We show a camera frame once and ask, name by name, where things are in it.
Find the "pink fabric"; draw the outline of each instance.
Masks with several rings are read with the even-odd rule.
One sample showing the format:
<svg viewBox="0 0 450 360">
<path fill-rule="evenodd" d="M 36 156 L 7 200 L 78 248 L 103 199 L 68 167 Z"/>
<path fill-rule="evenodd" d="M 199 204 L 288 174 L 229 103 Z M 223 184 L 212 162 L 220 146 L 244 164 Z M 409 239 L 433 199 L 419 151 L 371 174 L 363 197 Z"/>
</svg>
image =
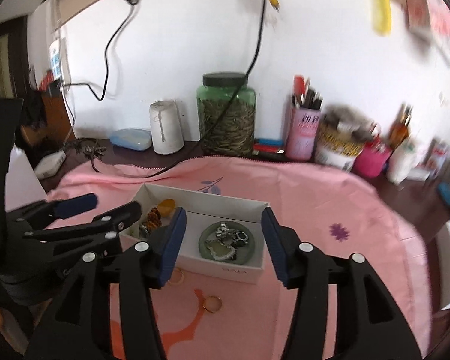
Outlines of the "pink fabric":
<svg viewBox="0 0 450 360">
<path fill-rule="evenodd" d="M 108 166 L 98 161 L 96 166 L 101 174 L 85 163 L 68 173 L 59 187 L 50 192 L 50 199 L 97 194 L 97 209 L 71 218 L 67 224 L 90 221 L 101 212 L 129 202 L 143 182 L 270 202 L 281 225 L 294 228 L 302 240 L 326 254 L 346 258 L 354 252 L 365 255 L 395 297 L 422 353 L 427 352 L 431 297 L 425 245 L 415 229 L 357 176 L 313 164 L 224 157 L 188 160 L 149 179 L 140 177 L 155 170 Z M 219 312 L 202 316 L 191 340 L 170 346 L 170 360 L 280 358 L 296 292 L 282 287 L 268 253 L 265 258 L 265 272 L 257 285 L 186 272 L 183 284 L 167 284 L 152 293 L 162 337 L 191 324 L 200 309 L 197 291 L 223 300 Z M 330 293 L 324 358 L 332 356 L 335 343 L 333 288 Z M 115 321 L 119 321 L 117 299 L 114 288 L 111 318 Z"/>
</svg>

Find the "white bag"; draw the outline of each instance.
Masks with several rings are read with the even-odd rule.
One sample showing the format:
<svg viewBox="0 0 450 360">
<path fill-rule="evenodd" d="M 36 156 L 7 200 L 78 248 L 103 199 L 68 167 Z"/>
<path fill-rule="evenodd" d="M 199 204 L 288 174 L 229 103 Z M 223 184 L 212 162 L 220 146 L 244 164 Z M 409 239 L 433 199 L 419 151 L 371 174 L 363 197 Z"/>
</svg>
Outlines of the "white bag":
<svg viewBox="0 0 450 360">
<path fill-rule="evenodd" d="M 417 166 L 417 145 L 412 138 L 405 139 L 390 157 L 387 179 L 400 184 L 410 171 Z"/>
</svg>

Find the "green glass jar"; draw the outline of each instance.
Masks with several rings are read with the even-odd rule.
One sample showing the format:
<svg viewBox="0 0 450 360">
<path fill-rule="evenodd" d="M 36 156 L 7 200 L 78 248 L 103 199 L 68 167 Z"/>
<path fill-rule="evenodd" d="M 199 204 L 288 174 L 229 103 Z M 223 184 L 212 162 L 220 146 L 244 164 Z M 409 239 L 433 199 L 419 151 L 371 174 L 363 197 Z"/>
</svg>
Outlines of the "green glass jar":
<svg viewBox="0 0 450 360">
<path fill-rule="evenodd" d="M 209 73 L 203 76 L 203 85 L 197 90 L 200 137 L 203 138 L 215 124 L 239 85 L 238 95 L 223 119 L 203 139 L 206 154 L 250 156 L 255 132 L 255 105 L 257 95 L 247 87 L 245 74 L 235 72 Z"/>
</svg>

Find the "gold ring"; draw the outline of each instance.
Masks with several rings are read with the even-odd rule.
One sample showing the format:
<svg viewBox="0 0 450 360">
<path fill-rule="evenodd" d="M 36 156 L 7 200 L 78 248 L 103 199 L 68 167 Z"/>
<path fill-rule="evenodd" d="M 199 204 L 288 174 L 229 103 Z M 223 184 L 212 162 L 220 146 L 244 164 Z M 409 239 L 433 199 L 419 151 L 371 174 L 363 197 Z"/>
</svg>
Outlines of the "gold ring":
<svg viewBox="0 0 450 360">
<path fill-rule="evenodd" d="M 175 271 L 177 271 L 177 272 L 180 273 L 180 278 L 179 278 L 178 280 L 172 281 L 172 278 L 173 278 L 173 276 L 174 276 L 173 274 L 175 273 Z M 169 283 L 171 286 L 179 286 L 180 284 L 183 283 L 184 280 L 185 280 L 185 274 L 182 272 L 182 270 L 181 270 L 181 269 L 178 269 L 178 268 L 174 268 L 173 273 L 172 273 L 172 276 L 171 276 L 170 279 L 168 280 L 168 283 Z"/>
<path fill-rule="evenodd" d="M 212 314 L 220 311 L 223 305 L 224 303 L 222 302 L 222 300 L 215 295 L 207 296 L 202 302 L 202 307 Z"/>
</svg>

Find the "black lid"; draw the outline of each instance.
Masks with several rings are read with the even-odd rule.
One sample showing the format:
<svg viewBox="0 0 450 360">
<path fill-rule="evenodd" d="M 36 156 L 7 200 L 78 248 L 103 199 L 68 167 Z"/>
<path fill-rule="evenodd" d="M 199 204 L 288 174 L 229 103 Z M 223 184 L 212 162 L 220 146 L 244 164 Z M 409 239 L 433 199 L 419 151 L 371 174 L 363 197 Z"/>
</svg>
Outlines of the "black lid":
<svg viewBox="0 0 450 360">
<path fill-rule="evenodd" d="M 217 73 L 207 73 L 203 75 L 203 85 L 217 87 L 237 87 L 239 85 L 246 86 L 247 80 L 244 73 L 233 71 L 221 71 Z"/>
</svg>

